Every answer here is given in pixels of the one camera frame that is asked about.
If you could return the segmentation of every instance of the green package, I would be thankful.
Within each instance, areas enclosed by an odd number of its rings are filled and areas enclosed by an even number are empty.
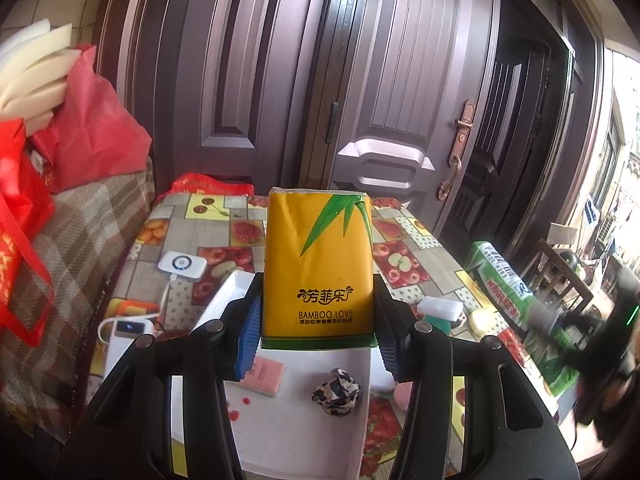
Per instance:
[[[465,269],[492,303],[519,327],[526,327],[527,311],[538,300],[494,246],[473,242]]]
[[[527,314],[533,304],[541,302],[489,242],[473,242],[465,269],[493,304],[517,326],[529,329]],[[556,328],[552,337],[560,348],[573,345],[569,334],[562,329]],[[548,339],[530,331],[524,346],[553,396],[562,394],[578,378],[576,370],[562,366],[558,347],[549,344]]]

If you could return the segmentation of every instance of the charging cable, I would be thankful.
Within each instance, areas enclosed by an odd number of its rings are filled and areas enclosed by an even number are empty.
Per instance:
[[[171,290],[172,283],[178,279],[178,275],[173,273],[169,276],[169,281],[166,282],[164,286],[164,290],[162,291],[162,296],[160,297],[160,304],[158,305],[158,312],[154,312],[152,314],[145,314],[144,316],[118,316],[118,317],[108,317],[103,319],[98,325],[98,339],[103,345],[108,345],[109,342],[105,341],[102,338],[102,329],[108,324],[115,323],[117,321],[136,321],[139,319],[153,319],[159,317],[164,312],[164,304],[166,303],[167,298],[169,297],[169,290]]]

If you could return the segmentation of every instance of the door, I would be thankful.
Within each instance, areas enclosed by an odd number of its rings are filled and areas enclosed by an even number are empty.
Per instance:
[[[517,227],[507,216],[524,214],[514,210],[513,199],[523,186],[524,167],[542,126],[547,51],[545,44],[526,38],[505,35],[498,40],[484,117],[441,236],[458,258],[465,257],[474,240],[505,250]]]
[[[329,187],[395,197],[438,234],[470,151],[454,179],[455,120],[467,100],[478,102],[498,8],[499,0],[366,1],[335,157],[326,162]],[[444,180],[452,189],[439,200]]]
[[[192,171],[260,194],[293,184],[323,2],[139,4],[132,111],[154,138],[158,192]]]

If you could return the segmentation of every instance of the red bag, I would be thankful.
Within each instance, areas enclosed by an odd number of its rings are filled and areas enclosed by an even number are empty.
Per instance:
[[[44,179],[53,193],[146,168],[151,137],[125,110],[111,83],[94,72],[96,48],[66,77],[66,97],[49,126],[31,136],[52,168]]]
[[[253,184],[228,184],[201,173],[185,173],[174,180],[169,191],[156,198],[156,203],[173,193],[253,196],[255,191]]]
[[[53,201],[40,175],[23,152],[26,134],[22,120],[0,123],[0,326],[29,346],[37,346],[53,303],[53,285],[29,240],[54,212]],[[33,329],[27,330],[8,309],[20,261],[49,285],[47,303]]]

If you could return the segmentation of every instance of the white box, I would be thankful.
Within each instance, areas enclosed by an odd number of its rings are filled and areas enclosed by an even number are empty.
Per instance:
[[[244,298],[253,274],[236,270],[220,287],[196,326],[219,318],[229,301]],[[285,480],[356,480],[369,409],[371,350],[285,351],[258,348],[258,355],[285,365],[280,390],[264,396],[225,383],[231,423],[242,469]],[[311,400],[318,384],[331,380],[332,368],[344,368],[358,384],[360,399],[347,416],[329,415]],[[249,405],[242,402],[250,399]],[[172,383],[172,437],[184,442],[182,377]]]

